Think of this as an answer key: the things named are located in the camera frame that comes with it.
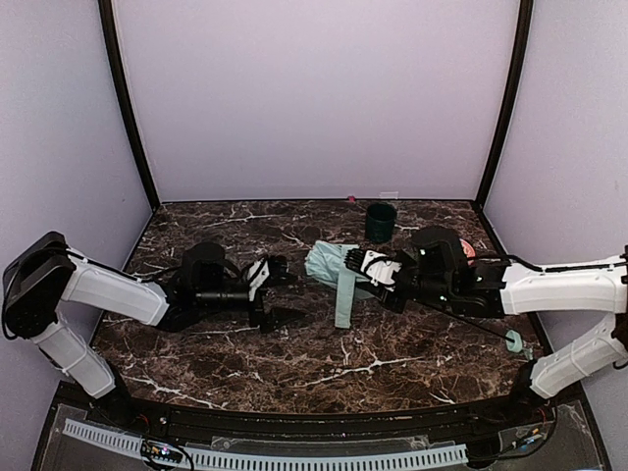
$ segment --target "black vertical pole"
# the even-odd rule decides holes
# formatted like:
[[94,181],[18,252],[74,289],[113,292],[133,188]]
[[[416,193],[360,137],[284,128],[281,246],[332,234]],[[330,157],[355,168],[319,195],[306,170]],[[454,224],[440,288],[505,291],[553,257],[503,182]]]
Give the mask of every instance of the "black vertical pole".
[[150,207],[155,211],[159,208],[161,203],[155,182],[150,174],[146,154],[141,145],[137,123],[135,122],[135,114],[133,113],[131,105],[131,96],[129,95],[129,88],[127,87],[127,79],[125,78],[125,70],[123,68],[120,45],[118,43],[118,35],[116,34],[113,6],[111,0],[98,0],[98,6],[100,8],[100,22],[105,37],[107,56],[109,57],[111,77],[113,78],[116,94],[118,95],[118,104],[120,106],[120,112],[122,113],[122,119],[125,123],[125,129],[127,130],[131,152]]
[[517,89],[519,88],[519,80],[521,79],[521,71],[523,69],[523,60],[526,55],[526,46],[528,44],[528,33],[530,32],[530,23],[532,21],[532,9],[534,0],[521,0],[519,4],[519,19],[517,20],[517,30],[514,36],[514,46],[512,48],[512,57],[510,59],[510,69],[508,70],[508,78],[506,87],[501,101],[501,109],[497,118],[497,127],[493,136],[493,143],[489,152],[489,158],[482,175],[480,188],[475,197],[475,203],[484,208],[489,198],[491,186],[497,172],[499,157],[503,150],[503,144],[508,134],[508,126],[514,109],[514,102],[517,97]]

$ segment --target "marble tabletop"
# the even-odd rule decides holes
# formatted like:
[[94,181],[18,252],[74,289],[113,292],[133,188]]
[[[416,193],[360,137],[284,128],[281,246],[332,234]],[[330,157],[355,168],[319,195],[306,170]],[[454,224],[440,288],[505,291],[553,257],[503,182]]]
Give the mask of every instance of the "marble tabletop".
[[[304,259],[316,240],[364,240],[372,201],[250,201],[170,203],[151,220],[128,271],[148,275],[178,265],[204,240],[222,244],[239,267],[265,253],[284,255],[299,276],[269,289],[265,303],[307,312],[304,319],[262,335],[245,313],[223,313],[180,333],[160,332],[106,313],[92,345],[122,373],[131,394],[172,404],[277,413],[381,412],[455,404],[507,394],[526,360],[503,340],[443,314],[408,303],[403,314],[377,301],[356,301],[351,329],[334,327],[336,293],[307,278]],[[457,230],[478,253],[493,248],[468,202],[398,200],[392,241],[407,247],[413,231],[431,225]],[[526,316],[484,320],[517,330],[537,354]]]

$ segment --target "lavender wall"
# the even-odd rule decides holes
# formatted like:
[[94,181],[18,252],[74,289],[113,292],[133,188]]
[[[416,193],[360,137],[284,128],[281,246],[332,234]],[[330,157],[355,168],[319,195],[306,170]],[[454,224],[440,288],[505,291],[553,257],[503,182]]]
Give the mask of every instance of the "lavender wall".
[[[0,0],[0,269],[50,230],[122,266],[149,217],[93,0]],[[97,313],[68,312],[88,336]],[[61,375],[0,340],[0,469],[29,469]]]
[[[628,4],[536,2],[508,140],[487,212],[507,249],[586,261],[628,243]],[[546,314],[555,348],[600,314]],[[626,469],[626,374],[584,382],[615,469]]]
[[115,3],[164,200],[475,196],[517,1]]

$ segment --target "white cable tray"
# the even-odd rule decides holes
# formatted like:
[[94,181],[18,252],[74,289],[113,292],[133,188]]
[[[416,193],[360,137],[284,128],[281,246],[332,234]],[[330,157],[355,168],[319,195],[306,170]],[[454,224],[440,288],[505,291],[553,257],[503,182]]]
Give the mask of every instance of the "white cable tray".
[[[131,458],[141,459],[139,453],[141,437],[107,430],[73,419],[66,419],[63,433],[87,444],[96,445]],[[194,468],[199,471],[415,471],[438,469],[468,462],[466,445],[444,446],[405,453],[333,457],[263,456],[224,453],[194,446],[184,446],[183,448],[194,461]],[[158,458],[155,458],[155,461],[177,466],[181,469],[189,469],[189,462],[185,458],[178,465]]]

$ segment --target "black frame edge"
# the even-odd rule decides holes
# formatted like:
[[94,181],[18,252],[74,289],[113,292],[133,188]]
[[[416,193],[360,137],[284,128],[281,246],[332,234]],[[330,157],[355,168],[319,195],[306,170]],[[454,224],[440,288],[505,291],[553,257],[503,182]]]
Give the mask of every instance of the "black frame edge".
[[489,151],[484,174],[475,197],[475,202],[484,208],[489,198],[491,186],[497,173],[499,158],[503,150],[503,145],[508,134],[510,119],[519,89],[519,81],[521,79],[521,71],[523,70],[523,61],[526,55],[526,46],[528,45],[528,35],[530,33],[530,24],[532,22],[532,11],[534,8],[534,0],[521,0],[519,4],[519,18],[517,19],[517,30],[514,35],[514,45],[512,47],[512,56],[510,59],[510,68],[508,69],[508,77],[501,101],[499,117],[497,118],[497,126],[493,136],[493,143]]
[[39,434],[39,440],[37,441],[35,455],[32,457],[32,463],[30,464],[30,471],[38,471],[39,469],[41,469],[41,465],[43,464],[43,455],[50,437],[50,430],[52,429],[52,424],[54,423],[55,417],[57,416],[57,405],[57,392],[55,392],[55,396],[52,399],[52,404],[50,404],[50,407],[48,408],[46,419],[44,420],[43,426],[41,427],[41,433]]
[[[582,393],[580,384],[572,385],[570,388],[564,390],[560,394],[560,403],[568,403],[576,399],[580,400],[582,403],[585,416],[587,418],[587,421],[589,422],[589,426],[593,434],[594,443],[597,447],[597,451],[599,453],[600,459],[604,465],[603,469],[611,470],[609,462],[608,462],[608,457],[605,452],[605,448],[603,447],[599,429],[595,422],[595,418],[592,415],[589,402],[587,401],[586,396]],[[144,399],[136,399],[136,400],[144,406],[163,405],[161,403],[153,402],[150,400],[144,400]],[[52,400],[51,409],[48,412],[48,416],[46,417],[46,422],[44,424],[44,427],[42,428],[37,451],[35,453],[35,457],[32,462],[31,471],[37,471],[39,469],[37,466],[41,465],[47,439],[50,434],[54,417],[57,412],[57,406],[59,404],[65,404],[72,407],[83,409],[87,412],[87,420],[92,420],[92,421],[95,421],[97,423],[102,423],[107,426],[111,425],[110,423],[106,421],[102,421],[99,418],[99,415],[95,414],[93,410],[91,410],[89,406],[89,401],[90,401],[90,398],[85,394],[85,392],[77,384],[68,383],[66,381],[61,381],[59,383],[57,391],[55,392],[54,398]],[[461,416],[460,412],[464,412],[464,410],[477,412],[478,406],[480,407],[488,406],[489,404],[497,404],[501,401],[504,401],[504,397],[501,397],[501,398],[494,397],[491,399],[484,399],[478,402],[460,404],[456,406],[443,406],[443,407],[438,407],[436,409],[431,408],[431,409],[417,409],[417,410],[411,410],[411,411],[402,411],[403,412],[402,415],[405,419],[409,418],[407,417],[407,414],[410,414],[410,415],[416,414],[418,416],[417,419],[421,421],[419,424],[416,424],[419,427],[418,429],[415,428],[416,426],[409,426],[407,428],[406,427],[401,427],[401,428],[393,427],[392,430],[390,426],[386,426],[385,429],[381,429],[380,427],[378,427],[377,429],[380,429],[380,430],[377,430],[377,429],[373,430],[371,427],[367,427],[363,429],[366,434],[364,438],[354,438],[350,441],[380,440],[380,439],[408,437],[408,436],[413,436],[413,435],[422,435],[422,434],[425,434],[426,432],[428,434],[431,434],[432,432],[436,432],[438,434],[439,431],[441,431],[441,433],[445,433],[445,436],[448,437],[448,438],[439,438],[439,440],[445,440],[445,441],[454,440],[457,443],[458,442],[470,443],[470,442],[482,441],[482,440],[492,437],[499,430],[499,426],[487,426],[483,430],[473,430],[471,432],[471,435],[469,435],[469,431],[460,431],[457,428],[456,422],[464,418],[463,417],[464,413],[462,413],[462,416]],[[225,429],[221,430],[220,427],[217,428],[217,425],[223,419],[227,419],[230,422],[235,420],[236,422],[239,422],[240,426],[246,426],[247,424],[250,425],[251,419],[253,419],[255,422],[266,422],[269,419],[272,422],[277,422],[276,420],[274,421],[273,419],[293,418],[293,416],[291,415],[217,411],[213,409],[202,409],[202,408],[195,408],[195,407],[189,407],[189,406],[177,406],[177,405],[170,405],[170,404],[167,406],[167,411],[161,410],[160,412],[165,413],[171,418],[171,424],[169,426],[169,429],[170,428],[176,429],[175,431],[167,430],[165,437],[169,440],[172,440],[180,444],[184,444],[189,441],[208,444],[211,442],[210,439],[213,438],[214,436],[234,437],[234,438],[240,437],[241,434],[231,433],[230,431],[227,431]],[[384,421],[380,420],[380,422],[391,422],[390,420],[387,421],[386,418],[394,417],[397,415],[398,413],[395,413],[395,412],[380,412],[380,413],[375,413],[371,415],[371,417],[375,419],[383,418]],[[430,420],[429,416],[433,416],[433,418],[436,419],[436,422],[434,422],[433,420]],[[312,416],[306,417],[306,419],[309,419],[309,420],[315,419],[318,421],[325,417],[327,416],[312,415]],[[339,422],[344,424],[344,420],[343,420],[344,418],[345,417],[342,417],[342,416],[335,417],[336,426],[339,425]],[[422,424],[423,420],[426,418],[428,419],[430,423]],[[281,440],[281,438],[277,437],[277,433],[281,430],[282,427],[280,425],[279,430],[276,427],[277,425],[276,426],[268,425],[268,426],[263,427],[264,429],[262,431],[263,436],[266,437],[266,439],[268,439],[269,436],[272,435],[273,440]],[[308,427],[309,426],[307,423],[303,423],[302,426],[300,427],[300,430],[308,431],[309,430]],[[340,425],[338,430],[339,431],[345,430],[345,425],[344,426]],[[334,442],[337,442],[337,441],[347,440],[344,438],[340,438],[340,433],[335,433],[335,434],[332,433],[333,435],[332,437],[329,436],[329,433],[330,432],[328,431],[326,434],[325,441],[332,440]],[[244,436],[241,436],[241,438],[260,440],[260,437],[256,437],[254,433],[253,434],[245,433]],[[320,439],[317,440],[315,437],[308,437],[307,440],[319,441]]]
[[[181,201],[162,201],[162,205],[167,204],[194,204],[194,203],[242,203],[242,202],[258,202],[258,201],[349,201],[348,198],[330,197],[330,198],[245,198],[245,199],[182,199]],[[389,204],[395,204],[397,201],[439,201],[448,203],[473,203],[472,199],[460,198],[355,198],[355,201],[382,201]]]
[[596,445],[597,452],[600,455],[600,461],[604,466],[603,469],[612,471],[612,467],[610,466],[610,458],[608,457],[608,452],[606,451],[606,445],[604,444],[604,441],[602,439],[602,433],[600,432],[600,427],[598,427],[598,421],[596,420],[596,416],[594,415],[593,409],[591,408],[591,403],[589,402],[587,393],[582,387],[582,383],[578,382],[577,388],[578,393],[580,394],[579,399],[582,403],[582,410],[585,413],[585,418],[587,419],[587,422],[589,422],[589,428],[591,429],[593,443]]
[[100,23],[102,24],[102,32],[105,38],[105,47],[107,49],[111,77],[114,82],[114,87],[116,88],[118,105],[120,106],[120,113],[122,114],[122,119],[125,123],[125,129],[131,146],[133,160],[137,166],[137,172],[139,173],[141,184],[144,187],[146,198],[148,199],[151,209],[155,211],[159,208],[161,202],[159,201],[157,188],[150,173],[148,160],[146,160],[146,154],[144,153],[141,138],[139,137],[139,130],[137,128],[135,114],[131,105],[131,96],[129,94],[129,87],[127,86],[127,79],[125,77],[125,69],[123,67],[120,44],[118,43],[116,21],[114,18],[114,9],[111,0],[98,0],[98,9],[100,11]]

